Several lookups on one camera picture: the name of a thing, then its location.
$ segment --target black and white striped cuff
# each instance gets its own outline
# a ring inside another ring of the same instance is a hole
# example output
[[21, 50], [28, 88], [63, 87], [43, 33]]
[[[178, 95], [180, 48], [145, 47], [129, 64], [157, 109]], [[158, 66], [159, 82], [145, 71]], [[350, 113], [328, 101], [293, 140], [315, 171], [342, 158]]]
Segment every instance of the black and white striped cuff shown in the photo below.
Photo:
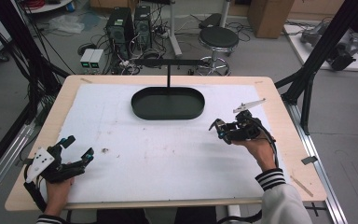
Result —
[[53, 217], [48, 215], [41, 215], [37, 220], [36, 224], [65, 224], [67, 223], [60, 217]]
[[280, 168], [267, 170], [266, 172], [263, 172], [263, 174], [258, 175], [255, 180], [257, 180], [264, 191], [286, 183], [283, 176], [283, 170]]

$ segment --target human hand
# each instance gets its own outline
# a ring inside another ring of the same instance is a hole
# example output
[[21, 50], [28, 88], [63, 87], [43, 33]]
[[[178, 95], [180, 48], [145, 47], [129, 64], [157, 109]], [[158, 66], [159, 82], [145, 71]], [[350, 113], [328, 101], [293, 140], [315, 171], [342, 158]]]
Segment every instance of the human hand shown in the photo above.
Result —
[[74, 184], [75, 178], [66, 179], [60, 183], [51, 184], [46, 181], [48, 189], [48, 206], [45, 210], [45, 215], [59, 217], [62, 209], [68, 202], [68, 194], [71, 186]]
[[272, 147], [267, 140], [264, 133], [257, 136], [256, 139], [231, 141], [232, 144], [237, 146], [244, 146], [248, 149], [249, 153], [256, 159], [257, 164], [260, 166], [263, 172], [277, 168], [274, 161], [274, 153]]

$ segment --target person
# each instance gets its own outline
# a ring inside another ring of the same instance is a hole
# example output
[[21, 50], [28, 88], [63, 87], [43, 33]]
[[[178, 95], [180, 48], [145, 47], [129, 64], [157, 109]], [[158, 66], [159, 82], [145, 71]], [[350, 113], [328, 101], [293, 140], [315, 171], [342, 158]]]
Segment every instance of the person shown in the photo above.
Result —
[[[275, 165], [274, 153], [263, 133], [256, 139], [250, 141], [232, 141], [232, 144], [246, 147], [261, 168], [262, 174], [255, 178], [264, 190], [261, 223], [312, 223], [298, 191], [292, 185], [286, 184], [282, 169]], [[71, 178], [57, 184], [47, 183], [48, 206], [44, 214], [39, 216], [37, 224], [66, 223], [65, 220], [60, 218], [60, 213], [67, 203], [68, 193], [73, 182], [74, 179]], [[135, 217], [137, 220], [133, 223], [148, 223], [143, 209], [99, 210], [97, 212], [97, 219], [98, 216], [103, 217], [103, 219], [118, 218], [119, 220], [123, 220], [121, 219], [123, 216]], [[213, 224], [215, 222], [216, 213], [212, 206], [178, 208], [175, 218], [175, 223]], [[115, 222], [111, 220], [106, 223], [128, 222]]]

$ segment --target floor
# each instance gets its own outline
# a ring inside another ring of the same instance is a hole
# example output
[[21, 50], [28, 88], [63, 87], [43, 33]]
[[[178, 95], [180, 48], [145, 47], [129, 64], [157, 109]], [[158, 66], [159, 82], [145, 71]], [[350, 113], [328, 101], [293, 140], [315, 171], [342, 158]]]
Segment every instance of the floor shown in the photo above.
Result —
[[[106, 17], [95, 13], [85, 1], [78, 1], [75, 12], [69, 13], [58, 9], [35, 16], [39, 27], [48, 29], [47, 22], [51, 18], [62, 14], [78, 16], [80, 21], [86, 23], [86, 28], [80, 35], [68, 34], [59, 31], [45, 32], [51, 45], [60, 53], [63, 60], [71, 67], [75, 74], [82, 74], [80, 57], [77, 49], [90, 41], [96, 42], [96, 35], [103, 35]], [[198, 22], [194, 17], [186, 16], [178, 10], [176, 29], [182, 33], [195, 35], [178, 35], [179, 45], [183, 52], [183, 59], [198, 59], [210, 52], [204, 49], [197, 40], [199, 31]], [[205, 16], [196, 15], [200, 20]], [[247, 25], [246, 18], [229, 17], [227, 22], [239, 22]], [[279, 81], [296, 72], [300, 67], [300, 60], [289, 43], [287, 36], [281, 35], [278, 39], [255, 38], [252, 32], [243, 31], [239, 34], [241, 41], [238, 48], [227, 59], [232, 69], [232, 76], [262, 76], [271, 77]], [[168, 41], [165, 43], [167, 52], [164, 58], [173, 58], [173, 51]], [[65, 71], [65, 66], [51, 47], [47, 54], [53, 63]], [[174, 68], [174, 75], [187, 75], [191, 67], [181, 66]], [[166, 69], [144, 68], [138, 76], [165, 75]], [[12, 125], [16, 117], [27, 104], [27, 82], [11, 60], [0, 62], [0, 140]], [[280, 88], [280, 93], [287, 87]], [[320, 70], [314, 79], [312, 101], [310, 106], [310, 136], [316, 146], [320, 161], [330, 179], [334, 192], [343, 209], [348, 223], [358, 223], [358, 72], [334, 72]], [[11, 187], [19, 175], [21, 168], [13, 165], [0, 183], [0, 223], [33, 223], [40, 214], [34, 212], [8, 212], [5, 210], [5, 201]], [[324, 207], [324, 203], [315, 203], [315, 206]], [[242, 206], [241, 214], [248, 216], [258, 211], [258, 205]], [[309, 210], [314, 223], [332, 223], [324, 210]], [[147, 209], [153, 223], [172, 223], [174, 208]], [[225, 215], [225, 210], [219, 207], [219, 216]], [[95, 220], [94, 211], [75, 211], [74, 222], [92, 222]]]

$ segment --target computer tower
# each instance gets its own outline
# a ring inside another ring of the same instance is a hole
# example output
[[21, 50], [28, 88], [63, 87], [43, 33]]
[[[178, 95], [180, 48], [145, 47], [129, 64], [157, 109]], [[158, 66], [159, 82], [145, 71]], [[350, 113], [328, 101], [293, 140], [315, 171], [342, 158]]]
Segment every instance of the computer tower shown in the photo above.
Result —
[[115, 7], [106, 24], [109, 39], [113, 40], [115, 52], [123, 60], [131, 58], [135, 45], [131, 43], [134, 36], [131, 9], [129, 7]]
[[150, 6], [138, 6], [135, 8], [133, 16], [133, 24], [135, 27], [136, 44], [138, 49], [152, 48], [152, 28]]

